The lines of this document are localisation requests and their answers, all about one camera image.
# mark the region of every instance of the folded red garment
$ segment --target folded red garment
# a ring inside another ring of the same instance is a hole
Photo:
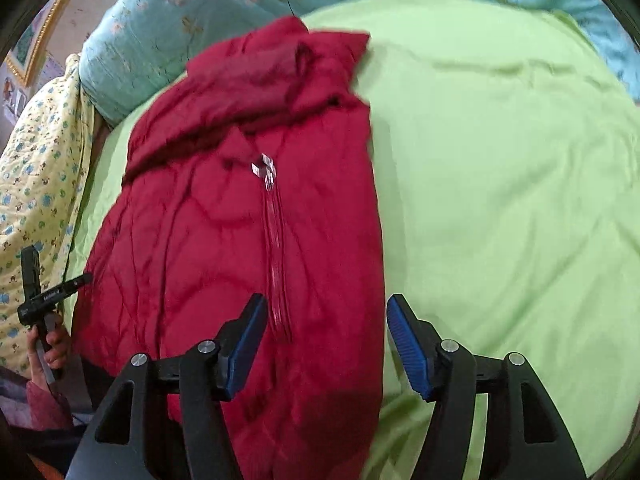
[[[193,59],[133,130],[86,266],[75,348],[113,375],[267,296],[254,367],[223,406],[248,480],[357,479],[377,427],[382,234],[369,109],[349,88],[367,41],[285,18]]]

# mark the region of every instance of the silver rivet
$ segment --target silver rivet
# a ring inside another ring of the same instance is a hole
[[[146,363],[146,355],[144,354],[135,354],[131,358],[131,364],[134,366],[142,366],[144,363]]]
[[[440,346],[442,346],[445,352],[457,352],[460,348],[460,345],[456,341],[453,341],[453,339],[443,340]]]
[[[509,361],[516,366],[522,366],[527,360],[524,358],[524,355],[514,352],[509,354]]]
[[[200,352],[201,354],[210,354],[215,349],[216,349],[216,343],[211,339],[207,339],[206,341],[201,341],[198,344],[198,352]]]

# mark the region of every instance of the person's arm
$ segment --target person's arm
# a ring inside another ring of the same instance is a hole
[[[71,409],[66,398],[52,391],[38,359],[36,341],[38,329],[32,327],[27,332],[27,356],[31,367],[31,381],[27,383],[27,402],[31,410],[31,427],[34,430],[66,430],[73,427]],[[63,368],[71,352],[71,338],[58,316],[56,329],[47,334],[47,342],[52,346],[45,359],[52,369]]]

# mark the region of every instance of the yellow patterned blanket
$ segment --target yellow patterned blanket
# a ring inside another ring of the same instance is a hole
[[[27,376],[20,250],[39,251],[43,290],[62,281],[89,171],[95,111],[79,59],[29,101],[0,157],[0,365]]]

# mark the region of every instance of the jacket sleeve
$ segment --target jacket sleeve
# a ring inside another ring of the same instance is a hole
[[[31,427],[34,430],[68,430],[73,427],[71,409],[65,396],[51,394],[29,381],[27,402],[31,410]]]

